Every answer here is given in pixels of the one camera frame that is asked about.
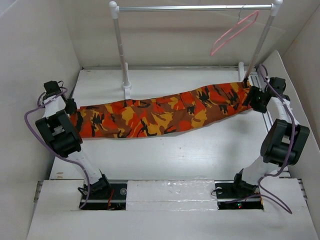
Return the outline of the orange camouflage trousers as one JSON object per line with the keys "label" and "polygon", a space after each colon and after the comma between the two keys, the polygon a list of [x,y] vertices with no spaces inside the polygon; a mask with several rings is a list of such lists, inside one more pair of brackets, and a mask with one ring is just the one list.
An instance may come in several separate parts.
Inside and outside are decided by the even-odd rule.
{"label": "orange camouflage trousers", "polygon": [[82,106],[70,121],[81,138],[144,138],[185,132],[249,109],[248,81],[210,84],[158,98]]}

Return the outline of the pink clothes hanger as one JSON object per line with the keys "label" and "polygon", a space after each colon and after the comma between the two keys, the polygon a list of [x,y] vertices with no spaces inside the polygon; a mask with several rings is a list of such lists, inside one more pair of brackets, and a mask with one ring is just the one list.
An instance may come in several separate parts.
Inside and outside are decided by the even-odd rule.
{"label": "pink clothes hanger", "polygon": [[247,16],[242,17],[242,11],[244,7],[242,7],[238,13],[238,18],[236,23],[224,32],[216,41],[213,43],[209,55],[213,57],[219,50],[221,50],[227,43],[236,38],[239,34],[241,34],[246,29],[250,28],[258,19],[260,15],[259,10],[254,10],[249,13]]}

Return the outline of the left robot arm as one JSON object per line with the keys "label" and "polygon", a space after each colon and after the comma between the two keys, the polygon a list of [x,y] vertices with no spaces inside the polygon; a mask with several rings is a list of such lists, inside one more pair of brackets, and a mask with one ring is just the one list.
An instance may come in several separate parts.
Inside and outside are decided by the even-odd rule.
{"label": "left robot arm", "polygon": [[86,178],[84,187],[78,190],[84,197],[93,200],[107,199],[112,194],[112,186],[107,177],[95,167],[81,148],[83,143],[79,131],[71,122],[71,114],[77,110],[73,98],[67,98],[57,81],[43,84],[45,92],[42,104],[45,109],[41,119],[35,122],[45,144],[58,156],[80,168]]}

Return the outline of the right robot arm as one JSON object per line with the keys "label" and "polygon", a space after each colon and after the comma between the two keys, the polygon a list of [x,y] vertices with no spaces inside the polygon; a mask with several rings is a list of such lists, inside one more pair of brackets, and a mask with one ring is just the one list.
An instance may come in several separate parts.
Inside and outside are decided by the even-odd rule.
{"label": "right robot arm", "polygon": [[284,94],[286,81],[283,78],[265,78],[265,89],[251,87],[244,105],[254,111],[267,112],[269,103],[278,111],[261,148],[260,156],[248,167],[243,168],[234,177],[232,193],[238,198],[253,195],[259,183],[265,177],[277,177],[288,165],[295,165],[304,149],[310,129],[294,117],[290,108],[290,98]]}

